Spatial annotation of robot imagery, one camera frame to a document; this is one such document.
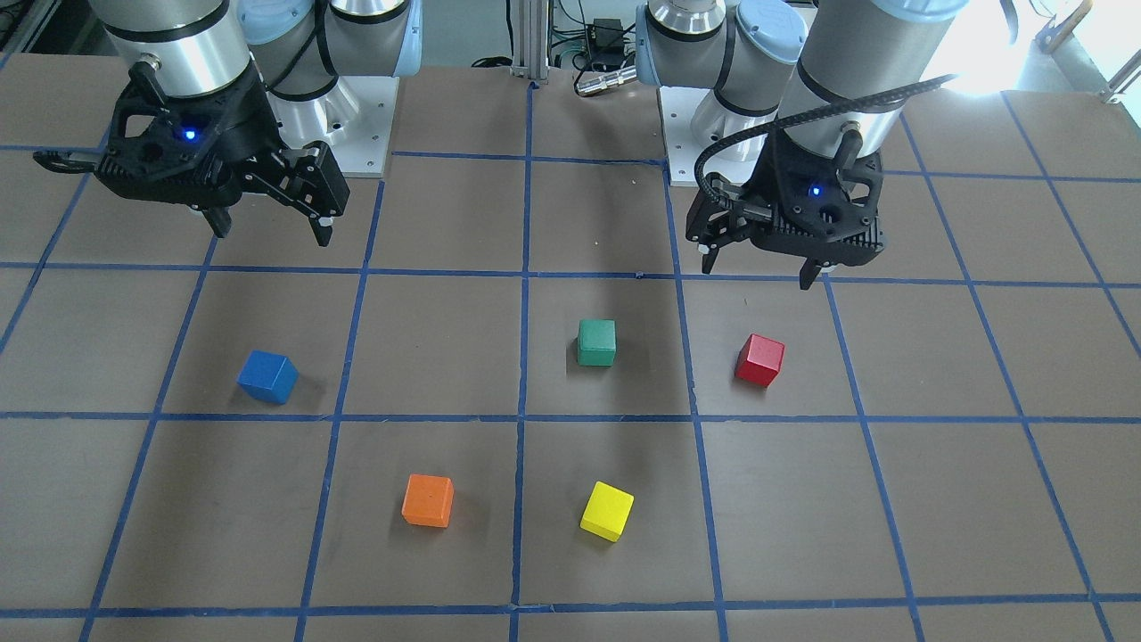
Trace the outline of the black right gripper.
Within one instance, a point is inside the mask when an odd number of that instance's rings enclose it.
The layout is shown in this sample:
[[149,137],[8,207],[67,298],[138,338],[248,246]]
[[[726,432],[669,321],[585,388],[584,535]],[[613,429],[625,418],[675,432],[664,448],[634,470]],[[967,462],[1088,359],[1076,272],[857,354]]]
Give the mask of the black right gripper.
[[39,151],[34,161],[60,174],[94,174],[121,198],[191,208],[218,239],[232,231],[229,209],[246,193],[268,195],[305,216],[329,247],[349,186],[327,143],[289,149],[253,64],[228,86],[196,97],[160,88],[149,62],[130,66],[111,115],[105,149]]

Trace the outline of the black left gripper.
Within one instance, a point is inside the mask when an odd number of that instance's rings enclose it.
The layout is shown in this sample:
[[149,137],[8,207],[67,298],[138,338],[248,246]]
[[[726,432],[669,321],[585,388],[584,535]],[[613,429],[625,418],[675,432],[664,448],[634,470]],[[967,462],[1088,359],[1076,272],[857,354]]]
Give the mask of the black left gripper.
[[721,206],[705,193],[691,204],[685,236],[697,243],[701,271],[717,266],[718,251],[752,243],[760,251],[802,257],[799,289],[806,292],[832,265],[863,267],[887,247],[879,219],[883,172],[880,154],[861,152],[863,136],[843,131],[839,149],[820,157],[786,131],[768,135],[748,180],[709,174],[725,193]]

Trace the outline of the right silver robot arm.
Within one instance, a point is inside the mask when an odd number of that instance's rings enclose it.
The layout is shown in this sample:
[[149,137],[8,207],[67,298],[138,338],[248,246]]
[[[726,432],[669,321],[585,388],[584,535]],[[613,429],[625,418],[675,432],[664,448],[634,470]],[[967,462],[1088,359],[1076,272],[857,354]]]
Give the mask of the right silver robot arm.
[[293,208],[326,247],[349,186],[334,147],[361,119],[347,78],[423,64],[420,1],[94,1],[129,65],[99,152],[33,155],[119,198],[189,208],[216,237],[248,193]]

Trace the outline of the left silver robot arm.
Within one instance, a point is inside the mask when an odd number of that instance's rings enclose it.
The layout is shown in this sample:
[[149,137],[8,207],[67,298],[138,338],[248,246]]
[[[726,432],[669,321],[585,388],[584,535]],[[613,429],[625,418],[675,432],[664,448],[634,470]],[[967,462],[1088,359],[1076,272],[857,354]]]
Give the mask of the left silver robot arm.
[[800,287],[863,267],[887,245],[881,147],[962,1],[648,1],[636,76],[702,89],[691,133],[698,194],[685,235],[702,273],[734,243],[801,257]]

